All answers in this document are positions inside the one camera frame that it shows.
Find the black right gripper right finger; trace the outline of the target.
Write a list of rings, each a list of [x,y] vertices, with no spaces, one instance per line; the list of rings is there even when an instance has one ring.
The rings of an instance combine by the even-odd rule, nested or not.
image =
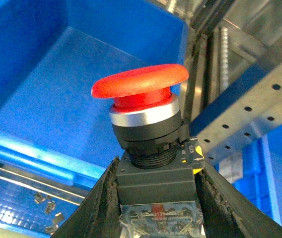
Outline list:
[[[259,210],[214,167],[195,174],[208,238],[282,238],[282,226]]]

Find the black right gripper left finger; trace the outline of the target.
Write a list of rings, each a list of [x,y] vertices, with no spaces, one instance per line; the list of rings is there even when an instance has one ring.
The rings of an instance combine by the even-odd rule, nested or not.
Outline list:
[[[116,156],[75,212],[54,232],[54,238],[118,238],[121,215],[117,194]]]

